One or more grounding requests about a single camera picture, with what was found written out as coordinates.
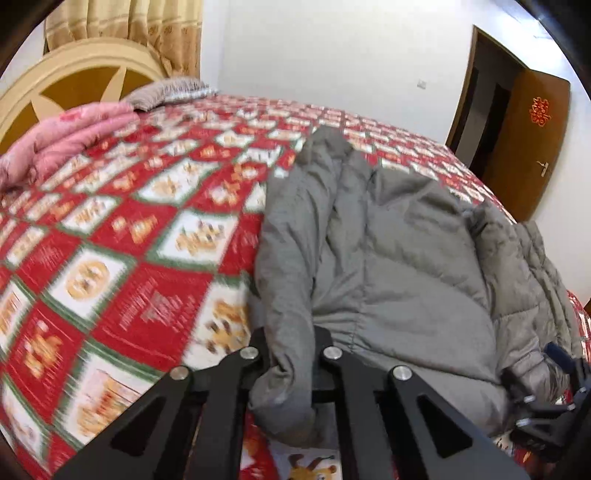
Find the curtain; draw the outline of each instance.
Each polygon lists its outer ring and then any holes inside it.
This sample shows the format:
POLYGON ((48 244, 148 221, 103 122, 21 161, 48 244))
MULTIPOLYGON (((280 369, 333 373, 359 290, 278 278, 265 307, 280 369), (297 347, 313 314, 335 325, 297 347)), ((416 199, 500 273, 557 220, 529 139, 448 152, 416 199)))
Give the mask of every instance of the curtain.
POLYGON ((84 38, 147 46, 169 76, 199 77, 203 0, 65 0, 46 19, 49 51, 84 38))

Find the door frame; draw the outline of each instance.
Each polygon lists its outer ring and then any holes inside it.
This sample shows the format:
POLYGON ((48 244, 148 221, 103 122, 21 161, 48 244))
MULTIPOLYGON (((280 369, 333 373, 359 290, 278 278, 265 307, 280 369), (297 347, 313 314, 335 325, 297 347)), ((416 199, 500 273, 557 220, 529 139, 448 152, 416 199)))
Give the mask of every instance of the door frame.
POLYGON ((483 38, 490 40, 498 47, 503 49, 508 55, 511 56, 517 63, 519 63, 523 68, 527 68, 527 65, 523 63, 511 50, 505 47, 501 42, 499 42, 494 37, 490 36, 484 30, 481 30, 476 25, 472 25, 472 40, 470 44, 470 53, 468 55, 468 65, 466 68, 466 75, 464 77, 464 85, 462 86, 462 93, 460 94, 460 99, 457 104, 456 115, 453 118, 452 127, 450 128, 449 134, 447 135, 447 140, 445 145, 449 148, 452 145, 453 137, 456 134, 457 128, 460 125, 460 118, 462 117, 462 111, 464 110, 464 106, 466 103, 467 95, 468 95, 468 88, 470 85, 470 79, 472 78, 472 71, 474 69, 474 60, 476 58, 476 45, 478 43, 478 36, 481 35, 483 38))

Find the quilted fabric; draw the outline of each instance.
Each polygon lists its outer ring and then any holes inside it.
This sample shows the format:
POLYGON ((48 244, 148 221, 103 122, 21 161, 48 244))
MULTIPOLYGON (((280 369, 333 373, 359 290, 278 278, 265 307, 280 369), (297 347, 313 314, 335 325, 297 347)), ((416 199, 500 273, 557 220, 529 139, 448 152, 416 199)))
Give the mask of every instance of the quilted fabric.
POLYGON ((121 118, 121 115, 131 113, 132 110, 133 107, 125 102, 95 102, 73 108, 59 116, 39 122, 0 158, 0 192, 4 192, 7 188, 23 181, 29 169, 36 166, 39 161, 41 161, 40 167, 43 170, 46 167, 43 164, 47 160, 44 160, 43 157, 40 158, 37 154, 44 152, 47 147, 82 131, 81 137, 73 137, 78 142, 76 153, 79 153, 84 150, 86 145, 92 144, 92 138, 96 141, 99 134, 110 134, 122 124, 116 125, 113 122, 107 122, 101 124, 99 129, 85 130, 87 127, 99 124, 109 118, 121 118))
POLYGON ((31 181, 43 181, 49 172, 55 172, 74 155, 83 152, 86 147, 94 145, 98 140, 127 126, 138 119, 137 113, 125 113, 98 122, 89 127, 68 135, 53 145, 41 150, 33 159, 29 177, 31 181))
MULTIPOLYGON (((340 128, 372 164, 503 209, 446 147, 351 113, 218 96, 141 115, 1 200, 0 431, 35 479, 173 366, 210 367, 248 343, 265 179, 289 175, 318 125, 340 128)), ((243 480, 309 464, 341 478, 338 452, 269 444, 247 420, 243 480)))

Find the white wall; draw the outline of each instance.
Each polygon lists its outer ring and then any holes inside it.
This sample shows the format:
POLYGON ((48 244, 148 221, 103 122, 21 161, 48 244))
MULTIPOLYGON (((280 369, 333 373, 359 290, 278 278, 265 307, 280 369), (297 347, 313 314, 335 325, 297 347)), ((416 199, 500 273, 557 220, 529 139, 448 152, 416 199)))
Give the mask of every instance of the white wall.
POLYGON ((219 87, 229 0, 203 0, 201 31, 201 79, 219 87))
POLYGON ((35 30, 18 49, 18 52, 12 58, 7 69, 0 78, 0 95, 2 95, 23 73, 41 60, 43 56, 43 47, 45 45, 45 35, 43 23, 36 26, 35 30))
POLYGON ((342 108, 441 142, 462 91, 473 24, 528 67, 569 80, 564 147, 534 217, 567 287, 582 302, 591 296, 591 102, 554 41, 532 35, 533 19, 528 28, 493 0, 229 2, 224 91, 342 108))

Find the wooden door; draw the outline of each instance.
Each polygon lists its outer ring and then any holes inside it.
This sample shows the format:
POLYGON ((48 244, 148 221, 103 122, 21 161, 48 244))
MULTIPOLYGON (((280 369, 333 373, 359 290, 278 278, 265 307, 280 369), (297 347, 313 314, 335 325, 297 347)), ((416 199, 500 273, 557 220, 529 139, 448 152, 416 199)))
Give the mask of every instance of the wooden door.
POLYGON ((552 175, 569 114, 570 83, 524 69, 482 180, 515 220, 529 220, 552 175))

